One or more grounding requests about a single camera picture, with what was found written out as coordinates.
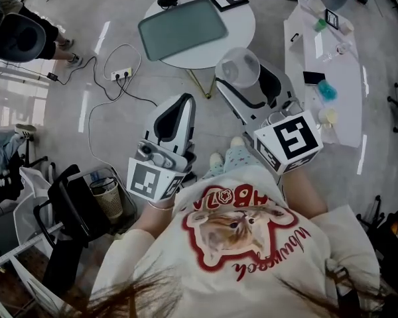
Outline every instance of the black cable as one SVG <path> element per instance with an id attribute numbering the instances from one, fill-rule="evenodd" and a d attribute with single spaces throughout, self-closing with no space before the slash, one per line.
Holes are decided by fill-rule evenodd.
<path id="1" fill-rule="evenodd" d="M 119 90 L 119 95 L 118 95 L 118 97 L 124 92 L 124 87 L 125 87 L 125 84 L 127 83 L 127 77 L 125 76 L 124 77 L 124 83 L 122 84 L 122 87 L 121 87 L 121 89 Z"/>
<path id="2" fill-rule="evenodd" d="M 0 62 L 6 64 L 6 66 L 13 66 L 13 67 L 16 67 L 16 68 L 22 68 L 23 70 L 26 70 L 26 71 L 28 71 L 28 72 L 31 72 L 31 73 L 34 73 L 34 74 L 37 74 L 37 75 L 39 75 L 39 76 L 43 76 L 43 77 L 46 77 L 46 78 L 47 78 L 46 75 L 41 74 L 41 73 L 38 73 L 38 72 L 35 72 L 35 71 L 31 71 L 31 70 L 29 70 L 28 68 L 25 68 L 25 67 L 22 67 L 22 66 L 18 66 L 18 65 L 14 65 L 14 64 L 11 64 L 10 62 L 5 62 L 5 61 L 1 61 L 1 60 L 0 60 Z"/>
<path id="3" fill-rule="evenodd" d="M 112 98 L 107 94 L 106 88 L 103 87 L 102 85 L 100 85 L 100 83 L 98 83 L 98 82 L 96 81 L 96 66 L 97 66 L 97 64 L 98 64 L 98 59 L 97 59 L 95 56 L 92 56 L 92 57 L 86 62 L 86 64 L 85 64 L 84 66 L 78 67 L 78 68 L 76 68 L 75 70 L 71 71 L 71 73 L 69 74 L 68 80 L 66 80 L 65 82 L 61 82 L 59 79 L 57 79 L 56 81 L 59 81 L 62 85 L 66 85 L 66 84 L 71 80 L 71 76 L 72 76 L 72 74 L 73 74 L 75 71 L 82 70 L 82 69 L 85 68 L 93 59 L 94 59 L 94 65 L 93 65 L 93 80 L 94 80 L 94 83 L 95 83 L 97 86 L 99 86 L 99 87 L 101 87 L 101 88 L 103 89 L 103 91 L 104 91 L 105 94 L 106 94 L 106 97 L 107 97 L 110 101 L 115 101 L 118 97 L 116 97 L 115 99 L 112 99 Z"/>
<path id="4" fill-rule="evenodd" d="M 132 94 L 128 93 L 128 92 L 123 88 L 123 86 L 121 86 L 121 85 L 119 84 L 119 81 L 118 81 L 118 80 L 116 80 L 116 82 L 117 82 L 118 86 L 124 91 L 124 93 L 125 93 L 125 94 L 128 94 L 130 97 L 133 97 L 134 99 L 137 99 L 137 100 L 148 101 L 149 103 L 152 103 L 153 105 L 155 105 L 156 107 L 158 107 L 158 105 L 157 105 L 154 101 L 152 101 L 152 100 L 149 100 L 149 99 L 142 99 L 142 98 L 136 97 L 135 95 L 132 95 Z"/>

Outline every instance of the cat print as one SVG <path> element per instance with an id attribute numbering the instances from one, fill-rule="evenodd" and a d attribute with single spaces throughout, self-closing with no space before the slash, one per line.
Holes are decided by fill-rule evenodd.
<path id="1" fill-rule="evenodd" d="M 203 262 L 215 266 L 222 256 L 247 251 L 265 259 L 271 251 L 269 223 L 287 226 L 294 219 L 283 207 L 270 205 L 229 212 L 193 212 L 188 215 L 186 226 L 194 229 Z"/>

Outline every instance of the cable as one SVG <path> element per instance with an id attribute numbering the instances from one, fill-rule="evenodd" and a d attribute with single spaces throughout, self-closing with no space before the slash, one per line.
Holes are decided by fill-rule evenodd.
<path id="1" fill-rule="evenodd" d="M 82 69 L 85 68 L 93 59 L 94 59 L 94 65 L 93 65 L 93 80 L 94 80 L 94 83 L 95 83 L 97 86 L 99 86 L 99 87 L 101 87 L 101 88 L 103 89 L 103 91 L 105 92 L 106 97 L 107 97 L 110 101 L 116 101 L 116 100 L 119 98 L 120 95 L 118 95 L 115 99 L 112 99 L 112 98 L 109 96 L 109 94 L 107 94 L 106 88 L 103 87 L 102 85 L 100 85 L 100 83 L 98 83 L 97 80 L 96 80 L 96 66 L 97 66 L 97 64 L 98 64 L 98 58 L 97 58 L 96 56 L 92 56 L 92 57 L 86 62 L 86 64 L 85 64 L 84 66 L 78 67 L 78 68 L 76 68 L 75 70 L 71 71 L 71 73 L 69 74 L 68 79 L 67 79 L 65 82 L 61 82 L 59 79 L 57 79 L 56 81 L 58 81 L 58 82 L 61 83 L 62 85 L 66 85 L 66 84 L 71 80 L 71 76 L 72 76 L 72 74 L 73 74 L 75 71 L 82 70 Z"/>
<path id="2" fill-rule="evenodd" d="M 21 69 L 26 70 L 26 71 L 28 71 L 28 72 L 35 73 L 35 74 L 37 74 L 38 76 L 43 76 L 43 77 L 46 77 L 46 78 L 47 78 L 46 75 L 41 74 L 41 73 L 38 73 L 38 72 L 35 72 L 35 71 L 31 71 L 31 70 L 29 70 L 28 68 L 25 68 L 25 67 L 22 67 L 22 66 L 18 66 L 18 65 L 14 65 L 14 64 L 11 64 L 10 62 L 6 62 L 6 61 L 1 61 L 1 60 L 0 60 L 0 62 L 6 64 L 6 66 L 13 66 L 13 67 L 16 67 L 16 68 L 21 68 Z"/>
<path id="3" fill-rule="evenodd" d="M 137 71 L 138 71 L 139 68 L 140 68 L 141 59 L 142 59 L 140 52 L 139 52 L 135 47 L 133 47 L 133 46 L 130 45 L 130 44 L 122 44 L 122 45 L 119 45 L 115 50 L 113 50 L 113 51 L 111 52 L 111 54 L 107 57 L 106 62 L 105 62 L 105 65 L 106 65 L 107 61 L 109 60 L 109 57 L 110 57 L 118 48 L 120 48 L 120 47 L 122 47 L 122 46 L 125 46 L 125 45 L 128 45 L 128 46 L 132 47 L 132 48 L 136 51 L 136 53 L 139 55 L 139 63 L 137 64 L 137 67 L 136 67 L 136 69 L 134 70 L 133 75 L 132 75 L 131 78 L 128 80 L 127 86 L 125 87 L 125 89 L 123 89 L 123 91 L 125 91 L 125 90 L 129 87 L 130 83 L 133 81 L 135 75 L 137 74 Z M 103 76 L 104 76 L 104 78 L 106 79 L 105 74 L 104 74 L 104 72 L 105 72 L 104 68 L 105 68 L 105 66 L 103 67 Z M 90 111 L 89 115 L 88 115 L 88 121 L 87 121 L 87 130 L 88 130 L 87 138 L 88 138 L 88 148 L 89 148 L 89 150 L 90 150 L 90 154 L 91 154 L 94 158 L 96 158 L 97 160 L 99 160 L 100 162 L 103 162 L 104 164 L 109 165 L 109 166 L 111 166 L 112 168 L 113 168 L 113 166 L 112 166 L 109 162 L 106 162 L 105 160 L 100 159 L 99 157 L 95 156 L 94 153 L 93 153 L 92 144 L 91 144 L 91 139 L 90 139 L 90 120 L 92 119 L 92 114 L 93 114 L 93 112 L 94 112 L 95 109 L 97 109 L 98 107 L 100 107 L 100 106 L 102 106 L 102 105 L 109 105 L 109 104 L 111 104 L 111 103 L 115 103 L 115 102 L 118 101 L 119 98 L 121 98 L 123 95 L 124 95 L 124 93 L 120 93 L 114 100 L 107 101 L 107 102 L 105 102 L 105 103 L 100 103 L 100 104 L 96 105 L 95 107 L 93 107 L 92 110 Z"/>
<path id="4" fill-rule="evenodd" d="M 103 77 L 104 77 L 106 80 L 111 80 L 110 78 L 107 78 L 106 75 L 105 75 L 106 64 L 107 64 L 107 62 L 109 61 L 109 59 L 111 58 L 112 54 L 113 54 L 118 48 L 120 48 L 120 47 L 122 47 L 122 46 L 130 46 L 132 49 L 134 49 L 134 51 L 137 52 L 137 54 L 138 54 L 139 57 L 140 57 L 140 63 L 139 63 L 139 67 L 140 67 L 140 64 L 141 64 L 141 54 L 140 54 L 140 52 L 136 49 L 136 47 L 134 47 L 134 46 L 131 45 L 131 44 L 120 44 L 119 46 L 117 46 L 117 47 L 111 52 L 111 54 L 107 57 L 107 59 L 106 59 L 106 61 L 105 61 L 105 64 L 103 65 Z"/>
<path id="5" fill-rule="evenodd" d="M 134 99 L 137 99 L 137 100 L 148 101 L 149 103 L 152 103 L 153 105 L 155 105 L 156 107 L 158 107 L 158 105 L 157 105 L 154 101 L 152 101 L 152 100 L 139 98 L 139 97 L 136 97 L 135 95 L 132 95 L 132 94 L 128 93 L 128 92 L 123 88 L 123 85 L 121 86 L 121 85 L 119 84 L 119 81 L 118 81 L 118 80 L 116 80 L 116 82 L 117 82 L 118 86 L 121 88 L 121 90 L 124 91 L 124 93 L 128 94 L 130 97 L 133 97 Z"/>

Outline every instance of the blue object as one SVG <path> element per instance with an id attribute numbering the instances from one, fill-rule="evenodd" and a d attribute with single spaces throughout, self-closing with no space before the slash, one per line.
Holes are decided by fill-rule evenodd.
<path id="1" fill-rule="evenodd" d="M 327 80 L 322 80 L 318 83 L 318 90 L 323 96 L 324 101 L 335 100 L 338 97 L 338 92 L 330 86 Z"/>
<path id="2" fill-rule="evenodd" d="M 99 172 L 94 171 L 94 172 L 90 173 L 90 178 L 92 179 L 92 182 L 98 181 L 100 179 Z"/>

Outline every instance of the white power strip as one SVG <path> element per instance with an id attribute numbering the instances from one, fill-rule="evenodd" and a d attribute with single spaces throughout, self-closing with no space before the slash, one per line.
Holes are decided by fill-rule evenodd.
<path id="1" fill-rule="evenodd" d="M 128 68 L 124 68 L 123 70 L 119 70 L 119 71 L 114 71 L 114 72 L 112 72 L 112 74 L 111 74 L 111 80 L 112 81 L 115 81 L 117 78 L 116 78 L 116 75 L 117 74 L 119 74 L 119 79 L 118 80 L 120 80 L 120 79 L 125 79 L 125 76 L 124 76 L 124 74 L 125 73 L 128 73 L 128 76 L 127 76 L 127 78 L 129 78 L 129 77 L 131 77 L 131 74 L 133 73 L 133 71 L 131 70 L 131 67 L 128 67 Z"/>
<path id="2" fill-rule="evenodd" d="M 49 228 L 49 230 L 47 230 L 47 232 L 52 233 L 52 232 L 60 229 L 62 226 L 63 226 L 63 224 L 59 223 L 59 224 Z M 16 256 L 17 254 L 22 253 L 25 250 L 28 250 L 32 245 L 35 245 L 36 243 L 41 241 L 43 237 L 44 237 L 44 234 L 41 233 L 40 235 L 35 236 L 34 238 L 28 240 L 26 243 L 14 248 L 12 251 L 9 251 L 8 253 L 2 255 L 0 257 L 0 266 L 3 265 L 4 263 L 6 263 L 7 261 L 9 261 L 10 257 Z"/>

